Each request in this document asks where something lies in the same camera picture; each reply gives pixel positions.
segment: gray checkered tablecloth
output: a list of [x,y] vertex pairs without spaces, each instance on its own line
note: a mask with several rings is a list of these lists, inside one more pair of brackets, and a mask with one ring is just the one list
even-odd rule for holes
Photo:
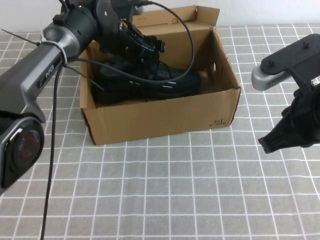
[[[257,141],[281,119],[298,87],[292,79],[266,92],[251,85],[256,64],[320,33],[320,24],[225,26],[218,32],[242,85],[228,128],[95,147],[79,110],[80,78],[64,70],[47,239],[320,239],[320,146],[266,155]],[[0,74],[33,48],[0,34]],[[53,84],[38,98],[47,119]],[[51,125],[43,125],[40,160],[0,198],[0,240],[40,236]]]

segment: open cardboard box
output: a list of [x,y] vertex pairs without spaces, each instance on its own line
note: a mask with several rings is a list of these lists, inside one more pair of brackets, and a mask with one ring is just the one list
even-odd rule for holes
[[[193,68],[201,71],[198,95],[168,100],[130,100],[116,105],[94,102],[91,85],[81,78],[80,108],[95,145],[204,131],[231,125],[241,87],[215,29],[219,9],[187,6],[173,9],[188,25],[195,45]],[[187,69],[192,50],[184,26],[165,10],[135,16],[133,24],[145,35],[155,35],[166,44],[161,60]],[[109,56],[92,42],[82,57],[104,61]],[[81,72],[95,77],[97,67],[81,64]]]

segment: black cable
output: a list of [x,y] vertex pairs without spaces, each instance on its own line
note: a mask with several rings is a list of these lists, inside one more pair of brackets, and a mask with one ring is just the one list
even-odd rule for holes
[[67,7],[70,8],[71,4],[70,4],[69,0],[65,0],[65,3],[67,5]]
[[59,2],[62,4],[65,16],[68,15],[69,14],[69,7],[66,4],[66,2],[64,0],[59,0]]
[[54,168],[58,82],[59,82],[59,76],[61,74],[62,68],[63,68],[63,65],[60,64],[59,69],[58,69],[58,71],[56,73],[55,81],[54,81],[53,109],[52,109],[51,156],[50,156],[50,167],[49,167],[48,183],[47,183],[45,202],[44,202],[44,211],[43,211],[41,238],[40,238],[41,240],[44,240],[44,238],[45,238],[47,213],[48,213],[48,204],[49,204],[49,195],[50,195],[51,180],[52,180],[53,168]]
[[103,91],[105,90],[102,86],[100,86],[100,85],[97,84],[95,81],[93,81],[91,78],[89,78],[88,76],[82,74],[81,72],[79,72],[79,71],[76,70],[75,68],[70,67],[70,66],[68,66],[68,65],[66,65],[66,64],[64,65],[64,67],[65,67],[66,69],[70,69],[70,70],[74,71],[75,73],[81,75],[82,77],[86,78],[87,80],[90,81],[90,83],[92,83],[93,85],[97,86],[97,87],[100,88],[101,90],[103,90]]
[[101,62],[90,60],[90,59],[86,59],[86,58],[70,59],[70,62],[86,62],[86,63],[98,65],[100,67],[107,68],[107,69],[110,69],[110,70],[112,70],[114,72],[117,72],[120,75],[123,75],[123,76],[125,76],[127,78],[130,78],[131,81],[134,81],[134,82],[139,83],[139,84],[141,84],[141,83],[142,84],[165,84],[165,83],[169,83],[169,82],[180,80],[181,78],[183,78],[185,75],[188,74],[188,72],[185,72],[182,75],[180,75],[180,76],[178,76],[176,78],[173,78],[173,79],[154,81],[154,80],[147,80],[147,79],[144,79],[144,78],[141,78],[141,77],[133,76],[131,74],[128,74],[126,72],[123,72],[121,70],[113,68],[112,66],[105,65],[105,64],[103,64]]
[[167,8],[166,6],[163,6],[162,4],[159,4],[159,3],[156,3],[156,2],[153,2],[153,1],[142,1],[141,2],[141,5],[140,6],[146,6],[146,5],[157,5],[159,7],[162,7],[164,8],[165,10],[167,10],[169,13],[171,13],[172,15],[174,15],[181,23],[182,25],[185,27],[188,35],[189,35],[189,38],[190,38],[190,43],[191,43],[191,48],[192,48],[192,59],[191,59],[191,63],[190,63],[190,66],[188,67],[188,69],[180,76],[176,77],[176,78],[173,78],[173,79],[170,79],[170,80],[159,80],[159,81],[154,81],[154,80],[148,80],[148,79],[143,79],[141,77],[137,77],[137,76],[133,76],[131,74],[128,74],[126,72],[123,72],[121,70],[118,70],[118,69],[115,69],[113,68],[112,66],[108,66],[108,65],[105,65],[101,62],[98,62],[98,61],[94,61],[94,60],[90,60],[90,59],[86,59],[86,58],[72,58],[70,59],[69,61],[70,62],[87,62],[87,63],[90,63],[90,64],[94,64],[94,65],[98,65],[100,67],[103,67],[103,68],[107,68],[107,69],[110,69],[110,70],[113,70],[114,72],[117,72],[118,74],[120,75],[123,75],[127,78],[130,78],[132,81],[135,81],[136,83],[147,83],[147,84],[164,84],[164,83],[169,83],[169,82],[173,82],[173,81],[178,81],[182,78],[184,78],[191,70],[194,62],[195,62],[195,44],[194,44],[194,40],[192,38],[192,35],[191,35],[191,32],[188,28],[188,26],[186,25],[185,21],[183,21],[181,19],[181,17],[179,17],[175,12],[173,12],[172,10],[170,10],[169,8]]
[[27,41],[28,43],[35,44],[35,45],[37,45],[37,46],[39,46],[39,45],[41,44],[40,42],[31,41],[31,40],[29,40],[29,39],[26,39],[26,38],[24,38],[24,37],[22,37],[22,36],[19,36],[19,35],[17,35],[17,34],[14,34],[14,33],[12,33],[12,32],[7,31],[7,30],[4,30],[4,29],[1,29],[1,30],[4,31],[4,32],[6,32],[6,33],[8,33],[8,34],[10,34],[10,35],[12,35],[12,36],[14,36],[14,37],[16,37],[16,38],[18,38],[18,39]]

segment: black shoe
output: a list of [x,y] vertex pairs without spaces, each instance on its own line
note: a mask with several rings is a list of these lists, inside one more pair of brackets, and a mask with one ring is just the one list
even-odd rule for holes
[[[105,64],[130,75],[153,80],[155,83],[160,80],[177,78],[184,73],[184,70],[155,63],[149,69],[137,67],[137,65],[130,62],[118,62],[115,64],[107,62]],[[105,89],[105,91],[102,91],[96,86],[92,86],[92,95],[95,102],[99,104],[116,104],[131,99],[166,100],[192,96],[197,94],[199,90],[201,76],[196,72],[190,72],[178,81],[165,84],[144,83],[141,85],[129,77],[101,67],[94,81]]]

